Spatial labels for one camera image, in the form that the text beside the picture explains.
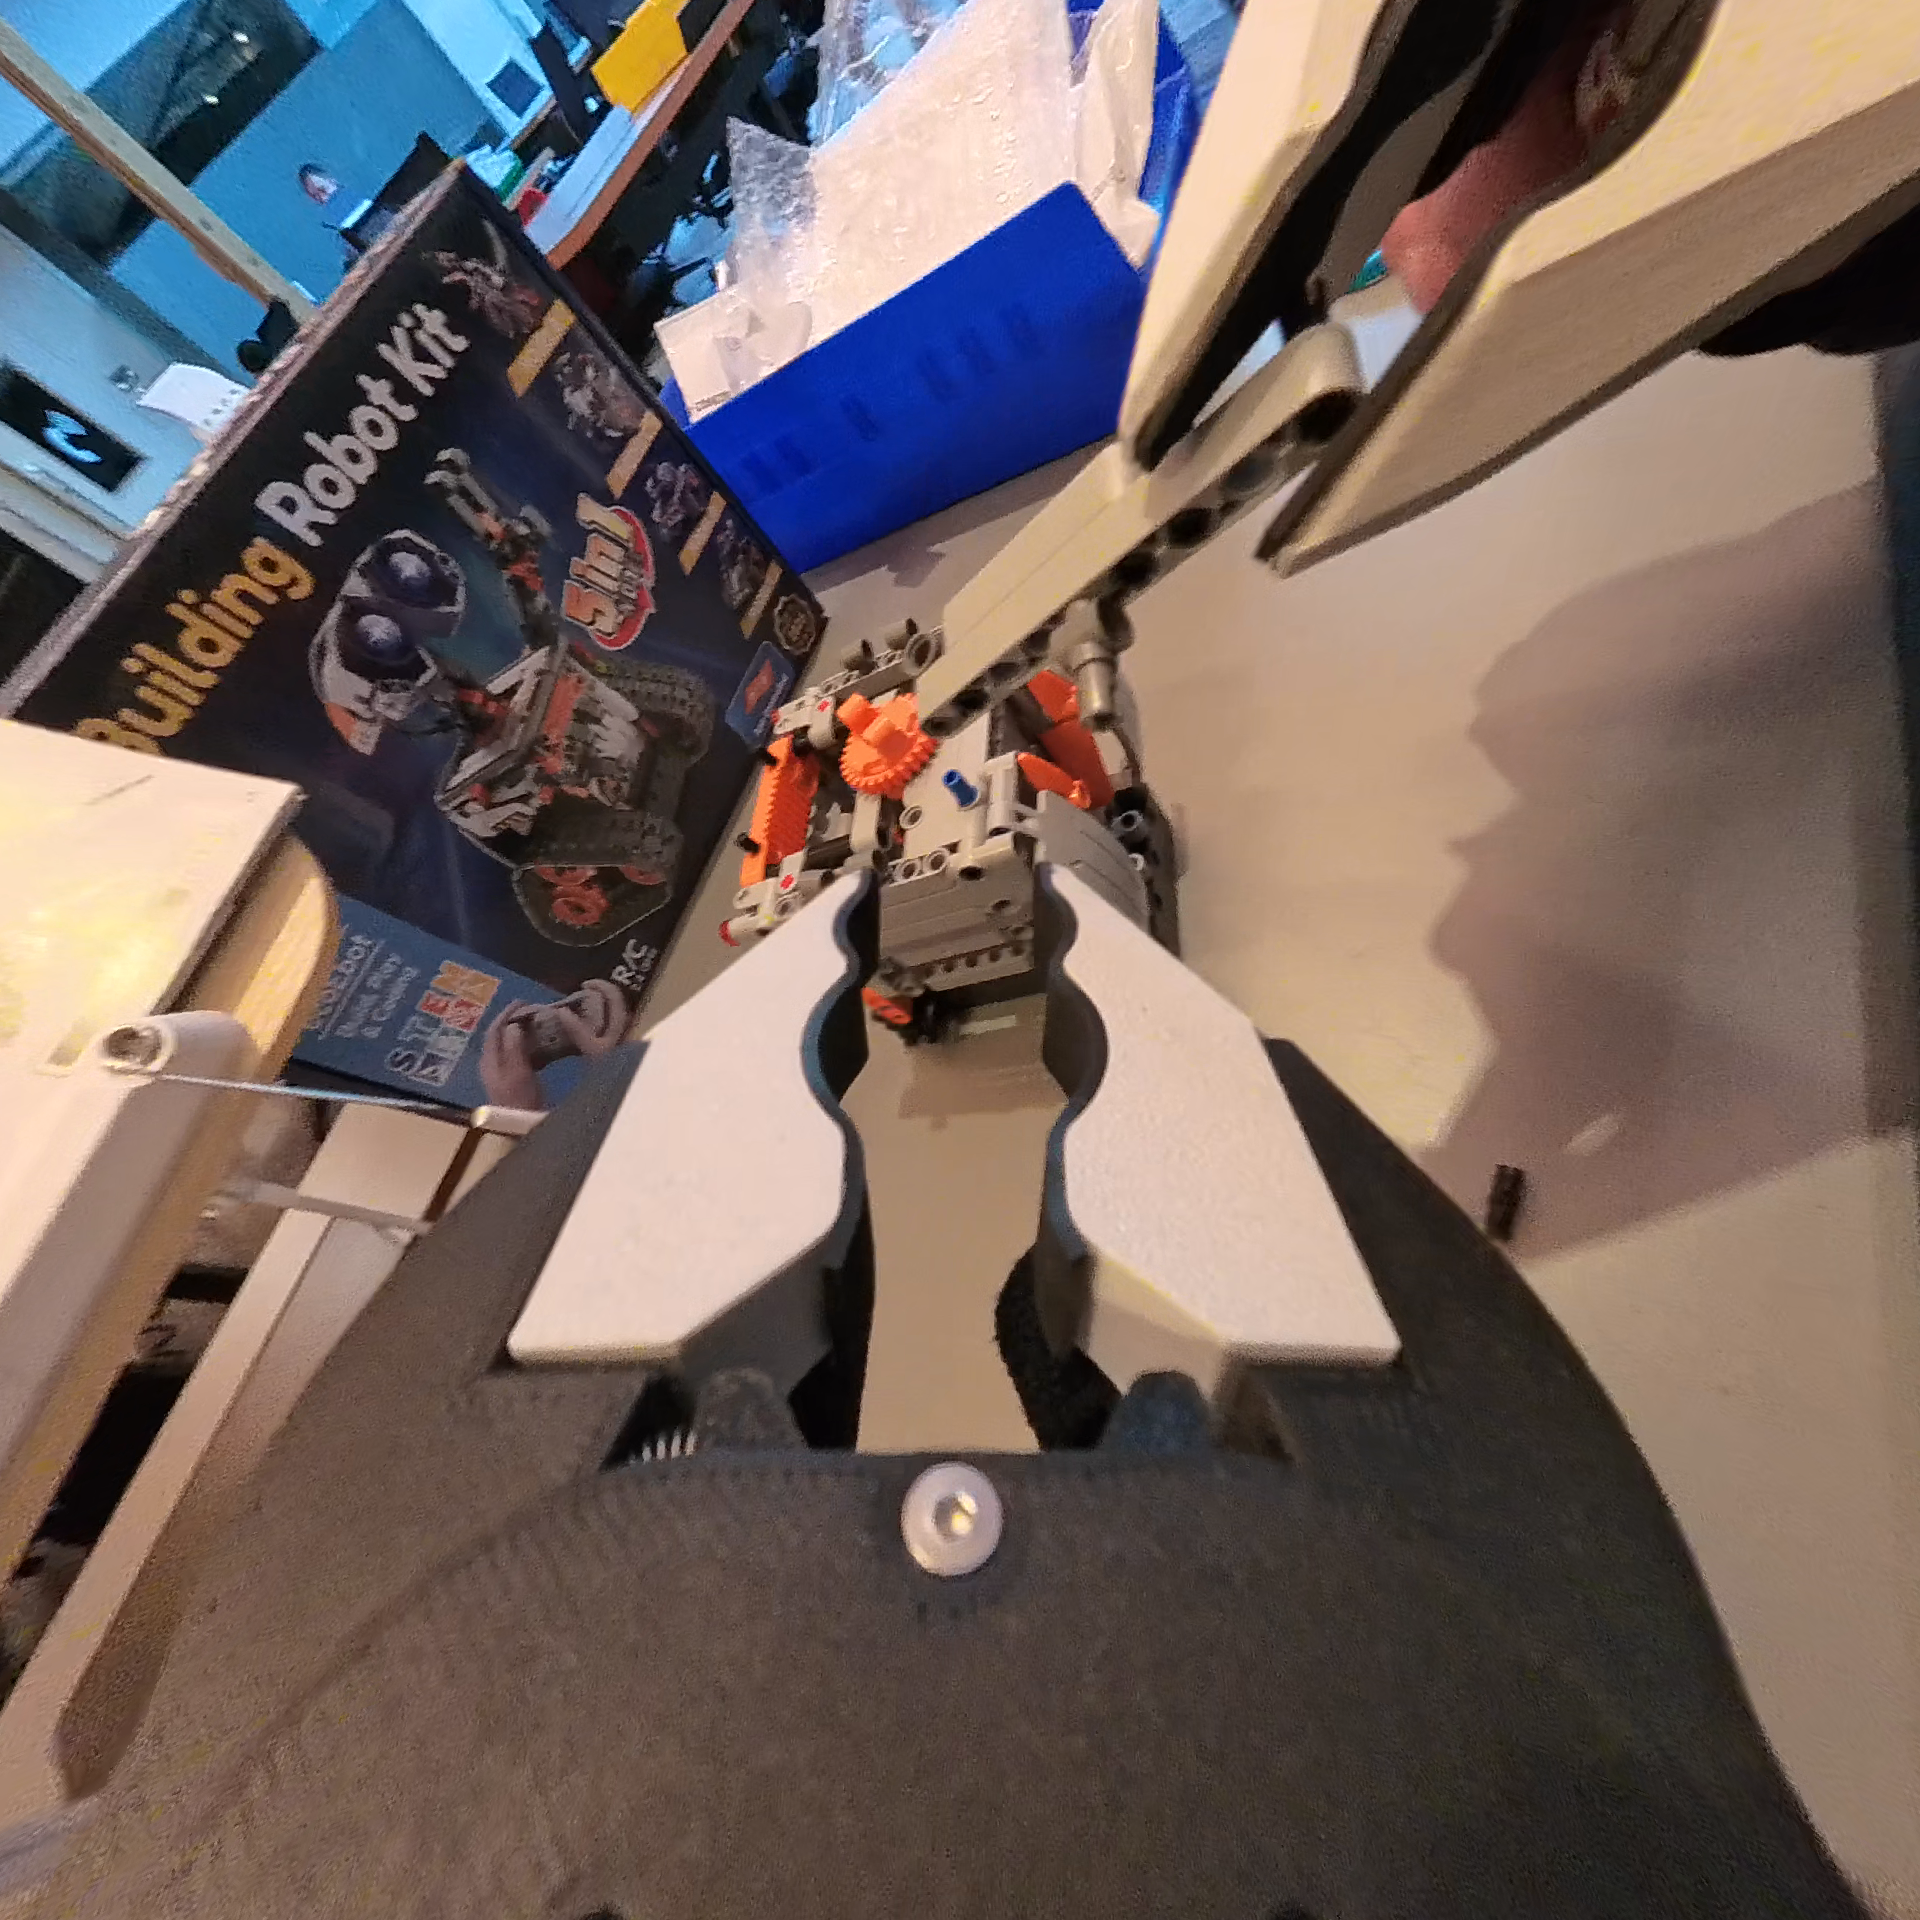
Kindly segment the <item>white rounded board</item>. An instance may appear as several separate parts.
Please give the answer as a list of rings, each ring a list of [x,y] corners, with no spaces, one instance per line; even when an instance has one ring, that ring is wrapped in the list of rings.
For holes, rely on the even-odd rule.
[[[410,1226],[439,1220],[517,1146],[446,1118],[283,1102],[285,1142],[246,1149],[213,1200],[213,1279],[175,1278],[135,1349],[160,1389],[152,1436],[6,1701],[4,1756],[52,1808],[102,1788],[130,1742],[190,1560],[320,1359],[390,1276]]]

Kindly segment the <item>person's right hand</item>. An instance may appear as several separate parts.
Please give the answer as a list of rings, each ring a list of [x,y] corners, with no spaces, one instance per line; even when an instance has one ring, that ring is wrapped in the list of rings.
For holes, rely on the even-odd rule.
[[[1598,35],[1576,35],[1554,55],[1501,128],[1387,227],[1380,243],[1386,272],[1421,316],[1436,308],[1485,234],[1589,156],[1595,110],[1581,103],[1581,74]]]

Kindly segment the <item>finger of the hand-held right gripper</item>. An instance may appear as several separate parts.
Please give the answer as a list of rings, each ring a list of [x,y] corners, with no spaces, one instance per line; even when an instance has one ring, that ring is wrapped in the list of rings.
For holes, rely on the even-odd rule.
[[[1916,207],[1916,2],[1715,4],[1645,85],[1576,180],[1485,238],[1261,564],[1290,575],[1448,502]]]
[[[1324,316],[1412,199],[1478,74],[1478,4],[1242,10],[1119,400],[1138,467],[1168,458],[1267,324]]]

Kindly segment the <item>clear plastic wrap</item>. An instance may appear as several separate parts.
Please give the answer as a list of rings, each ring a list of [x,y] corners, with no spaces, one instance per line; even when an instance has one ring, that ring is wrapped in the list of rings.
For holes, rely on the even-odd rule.
[[[715,292],[656,326],[690,421],[1070,187],[1141,269],[1162,7],[827,4],[813,128],[726,128]]]

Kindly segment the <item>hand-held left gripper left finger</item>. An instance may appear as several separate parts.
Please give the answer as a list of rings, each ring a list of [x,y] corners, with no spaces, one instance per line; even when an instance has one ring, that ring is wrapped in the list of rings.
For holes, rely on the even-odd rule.
[[[754,1370],[791,1391],[832,1349],[827,1278],[863,1175],[844,1092],[867,1063],[875,877],[832,879],[640,1043],[508,1334],[519,1364]]]

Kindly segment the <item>printed toy box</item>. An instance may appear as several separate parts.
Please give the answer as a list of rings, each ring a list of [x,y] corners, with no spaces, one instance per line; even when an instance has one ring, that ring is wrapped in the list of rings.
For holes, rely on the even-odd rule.
[[[629,1036],[822,632],[731,482],[452,163],[4,714],[296,786],[342,918],[300,1063],[540,1112]]]

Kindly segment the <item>blue plastic bin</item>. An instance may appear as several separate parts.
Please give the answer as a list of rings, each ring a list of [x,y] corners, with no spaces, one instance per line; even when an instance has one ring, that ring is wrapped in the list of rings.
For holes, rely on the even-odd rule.
[[[704,421],[688,418],[666,368],[662,395],[696,450],[799,568],[1115,430],[1197,128],[1189,64],[1158,11],[1143,191],[1162,222],[1141,269],[1063,186]]]

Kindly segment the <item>light grey toy beam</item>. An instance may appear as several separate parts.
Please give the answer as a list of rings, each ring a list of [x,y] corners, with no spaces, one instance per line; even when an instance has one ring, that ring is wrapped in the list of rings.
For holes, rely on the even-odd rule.
[[[1128,607],[1206,540],[1292,488],[1418,324],[1402,284],[1371,278],[1328,320],[1272,352],[1251,350],[1158,467],[1104,445],[947,603],[943,650],[919,679],[920,727],[958,731],[1031,676],[1074,607]]]

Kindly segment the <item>yellow box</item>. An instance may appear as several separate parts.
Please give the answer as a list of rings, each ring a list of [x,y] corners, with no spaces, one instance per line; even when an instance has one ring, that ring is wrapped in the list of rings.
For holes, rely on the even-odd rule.
[[[694,2],[643,2],[612,30],[592,61],[592,87],[607,107],[632,111],[671,80],[704,35],[700,13]]]

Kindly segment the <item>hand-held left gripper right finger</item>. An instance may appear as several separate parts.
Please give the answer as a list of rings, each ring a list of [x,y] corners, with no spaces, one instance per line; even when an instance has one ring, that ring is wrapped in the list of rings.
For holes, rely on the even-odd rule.
[[[1063,1090],[1031,1279],[1050,1352],[1118,1389],[1229,1391],[1258,1364],[1402,1355],[1328,1175],[1246,1012],[1087,879],[1039,872],[1043,1060]]]

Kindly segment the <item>grey orange toy brick vehicle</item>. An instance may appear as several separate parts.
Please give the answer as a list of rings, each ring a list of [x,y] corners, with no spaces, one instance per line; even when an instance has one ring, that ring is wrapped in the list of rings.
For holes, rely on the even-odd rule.
[[[942,635],[906,620],[860,643],[775,716],[722,942],[747,948],[827,883],[875,872],[861,999],[907,1045],[1039,989],[1039,866],[1074,872],[1176,952],[1176,834],[1132,740],[1128,640],[1125,613],[1074,606],[948,733],[919,703]]]

